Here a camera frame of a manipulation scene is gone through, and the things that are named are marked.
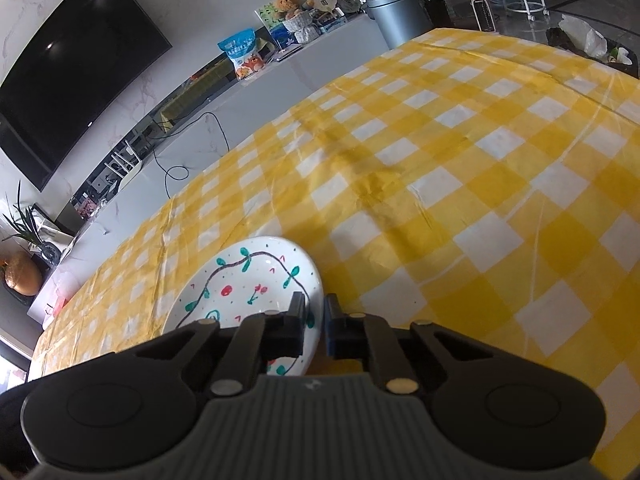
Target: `white plate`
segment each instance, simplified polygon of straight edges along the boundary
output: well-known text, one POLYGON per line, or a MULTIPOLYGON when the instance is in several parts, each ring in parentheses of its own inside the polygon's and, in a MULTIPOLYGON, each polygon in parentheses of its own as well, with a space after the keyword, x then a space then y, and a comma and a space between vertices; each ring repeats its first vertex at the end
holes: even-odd
POLYGON ((271 362, 272 375, 302 375, 316 352, 322 329, 322 282, 305 251, 284 238, 260 236, 232 245, 210 259, 175 301, 162 333, 198 319, 215 318, 222 328, 265 310, 286 311, 295 291, 310 306, 303 353, 271 362))

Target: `black tv screen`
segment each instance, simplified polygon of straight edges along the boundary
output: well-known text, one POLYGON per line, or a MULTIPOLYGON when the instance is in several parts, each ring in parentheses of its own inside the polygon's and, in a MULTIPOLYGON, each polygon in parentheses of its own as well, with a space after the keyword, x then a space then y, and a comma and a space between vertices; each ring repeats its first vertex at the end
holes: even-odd
POLYGON ((64 0, 0 86, 0 148, 42 190, 104 109, 169 48, 135 0, 64 0))

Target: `small white stool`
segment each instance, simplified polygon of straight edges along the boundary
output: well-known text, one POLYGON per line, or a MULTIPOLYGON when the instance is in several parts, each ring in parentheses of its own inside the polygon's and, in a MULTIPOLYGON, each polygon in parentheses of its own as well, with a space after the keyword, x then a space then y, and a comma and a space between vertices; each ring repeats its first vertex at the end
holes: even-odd
POLYGON ((533 15, 535 12, 542 12, 545 16, 549 15, 549 11, 546 10, 545 0, 540 0, 537 2, 536 0, 515 0, 514 2, 509 2, 508 0, 503 0, 504 10, 505 12, 522 12, 527 15, 527 19, 530 22, 533 22, 536 17, 533 15), (521 4, 524 4, 524 9, 519 9, 521 4))

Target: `teddy bear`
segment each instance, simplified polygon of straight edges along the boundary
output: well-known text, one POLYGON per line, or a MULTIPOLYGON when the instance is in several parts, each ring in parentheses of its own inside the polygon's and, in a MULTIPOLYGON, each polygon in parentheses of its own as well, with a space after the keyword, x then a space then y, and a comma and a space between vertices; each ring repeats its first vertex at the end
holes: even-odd
POLYGON ((281 20, 290 20, 302 12, 300 0, 275 0, 273 7, 278 11, 278 18, 281 20))

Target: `brown vase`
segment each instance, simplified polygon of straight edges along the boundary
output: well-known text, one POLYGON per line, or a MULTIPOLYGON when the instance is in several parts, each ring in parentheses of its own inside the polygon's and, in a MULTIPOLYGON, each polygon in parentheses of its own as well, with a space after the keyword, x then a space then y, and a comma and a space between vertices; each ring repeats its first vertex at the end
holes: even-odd
POLYGON ((435 28, 453 28, 453 22, 447 10, 444 0, 431 0, 424 3, 424 10, 431 18, 431 23, 435 28))
POLYGON ((4 280, 9 288, 24 296, 35 296, 42 286, 42 275, 24 251, 12 254, 2 261, 4 280))

